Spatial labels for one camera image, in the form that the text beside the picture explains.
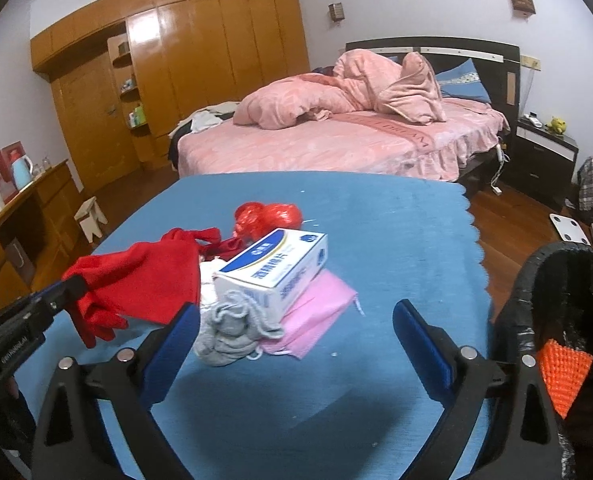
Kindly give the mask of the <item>blue pillow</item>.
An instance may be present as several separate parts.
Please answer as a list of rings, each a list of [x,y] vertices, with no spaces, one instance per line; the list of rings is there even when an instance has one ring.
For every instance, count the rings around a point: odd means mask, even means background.
[[[490,104],[490,96],[482,83],[472,58],[452,70],[435,75],[444,98],[466,99]]]

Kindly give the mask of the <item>clothes pile on bed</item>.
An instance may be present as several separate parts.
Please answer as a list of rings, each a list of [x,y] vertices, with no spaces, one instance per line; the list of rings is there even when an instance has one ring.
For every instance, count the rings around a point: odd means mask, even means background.
[[[216,127],[225,120],[234,117],[239,101],[225,101],[218,104],[208,105],[192,112],[189,116],[182,119],[176,127],[168,133],[171,139],[181,128],[190,127],[191,133],[201,132],[203,130]]]

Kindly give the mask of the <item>bed with pink sheet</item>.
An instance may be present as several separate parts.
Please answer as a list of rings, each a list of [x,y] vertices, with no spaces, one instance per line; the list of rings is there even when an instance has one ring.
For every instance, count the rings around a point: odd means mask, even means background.
[[[177,143],[180,177],[268,171],[341,171],[455,182],[479,154],[497,154],[505,115],[486,103],[448,98],[446,122],[411,125],[377,112],[265,130],[231,119]]]

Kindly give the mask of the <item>grey sock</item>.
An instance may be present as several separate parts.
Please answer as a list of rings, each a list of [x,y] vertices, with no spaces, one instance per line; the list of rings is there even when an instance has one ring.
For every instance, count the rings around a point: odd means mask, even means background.
[[[262,339],[284,336],[280,321],[250,296],[229,290],[222,300],[201,310],[199,335],[193,351],[204,364],[222,367],[252,356]]]

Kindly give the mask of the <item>blue kettle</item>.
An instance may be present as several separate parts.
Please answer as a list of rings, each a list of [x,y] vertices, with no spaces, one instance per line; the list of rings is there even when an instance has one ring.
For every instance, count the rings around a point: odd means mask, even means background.
[[[21,191],[33,182],[31,159],[16,148],[10,152],[11,171],[16,188]]]

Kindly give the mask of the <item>black lined trash bin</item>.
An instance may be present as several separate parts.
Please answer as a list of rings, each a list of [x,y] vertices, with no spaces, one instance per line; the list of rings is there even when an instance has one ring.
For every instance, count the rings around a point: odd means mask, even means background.
[[[549,340],[593,356],[593,248],[552,243],[523,264],[500,310],[491,353],[509,361],[536,353]],[[569,414],[556,411],[563,451],[562,476],[593,479],[593,362]]]

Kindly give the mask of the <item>pink cloth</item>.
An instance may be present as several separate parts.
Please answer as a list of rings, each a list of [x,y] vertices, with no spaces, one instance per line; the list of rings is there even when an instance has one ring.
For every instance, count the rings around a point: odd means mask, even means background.
[[[351,306],[362,312],[358,292],[332,272],[322,270],[283,315],[283,336],[262,339],[257,350],[269,356],[292,356],[302,360]]]

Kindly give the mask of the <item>blue table mat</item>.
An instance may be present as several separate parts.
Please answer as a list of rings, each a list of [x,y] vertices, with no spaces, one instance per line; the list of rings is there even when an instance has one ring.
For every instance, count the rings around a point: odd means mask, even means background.
[[[222,367],[189,358],[156,421],[198,479],[397,478],[441,408],[394,334],[395,304],[409,299],[458,344],[486,340],[487,277],[463,189],[368,174],[185,178],[101,248],[228,228],[246,202],[298,206],[327,237],[325,265],[281,339]]]

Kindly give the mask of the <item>black headboard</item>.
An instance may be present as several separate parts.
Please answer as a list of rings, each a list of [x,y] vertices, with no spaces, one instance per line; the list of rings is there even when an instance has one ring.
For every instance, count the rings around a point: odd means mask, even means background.
[[[487,90],[491,105],[508,119],[519,119],[521,52],[514,44],[440,36],[392,37],[347,42],[345,50],[367,49],[400,58],[412,51],[426,57],[439,74],[471,58]]]

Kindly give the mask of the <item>small white stool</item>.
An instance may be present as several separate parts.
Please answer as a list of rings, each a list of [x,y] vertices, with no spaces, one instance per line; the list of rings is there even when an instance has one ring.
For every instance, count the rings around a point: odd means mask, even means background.
[[[88,198],[88,200],[85,200],[80,205],[80,208],[74,214],[74,220],[80,225],[80,229],[82,229],[89,244],[95,238],[101,240],[103,237],[101,226],[107,226],[109,224],[96,196]]]

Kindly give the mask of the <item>red cloth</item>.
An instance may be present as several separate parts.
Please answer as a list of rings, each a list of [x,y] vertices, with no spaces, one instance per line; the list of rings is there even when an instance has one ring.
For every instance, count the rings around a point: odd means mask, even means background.
[[[83,297],[68,307],[84,345],[110,341],[129,318],[165,325],[184,304],[200,302],[200,262],[238,255],[243,240],[224,240],[219,229],[175,228],[157,242],[138,242],[122,252],[80,257],[63,274],[82,278]]]

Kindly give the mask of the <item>white bathroom scale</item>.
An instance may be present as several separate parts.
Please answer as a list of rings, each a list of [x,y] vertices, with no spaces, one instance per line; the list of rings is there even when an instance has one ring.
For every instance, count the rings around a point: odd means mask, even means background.
[[[549,214],[549,218],[563,242],[590,245],[590,238],[573,218],[561,214]]]

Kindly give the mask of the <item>orange foam net sleeve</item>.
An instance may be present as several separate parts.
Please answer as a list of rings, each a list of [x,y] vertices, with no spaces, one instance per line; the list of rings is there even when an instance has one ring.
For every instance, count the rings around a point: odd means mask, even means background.
[[[549,339],[537,352],[537,362],[554,411],[566,418],[590,372],[593,356]]]

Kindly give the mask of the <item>white blue box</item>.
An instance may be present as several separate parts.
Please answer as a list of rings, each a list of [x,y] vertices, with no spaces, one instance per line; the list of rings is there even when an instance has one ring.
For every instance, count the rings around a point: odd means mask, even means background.
[[[274,229],[214,273],[217,298],[241,292],[279,322],[327,259],[327,234]]]

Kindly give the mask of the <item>left wall lamp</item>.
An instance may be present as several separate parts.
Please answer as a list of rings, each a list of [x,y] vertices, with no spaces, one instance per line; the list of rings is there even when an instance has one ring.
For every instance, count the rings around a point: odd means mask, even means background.
[[[345,12],[342,2],[333,2],[328,5],[330,20],[339,23],[345,20]]]

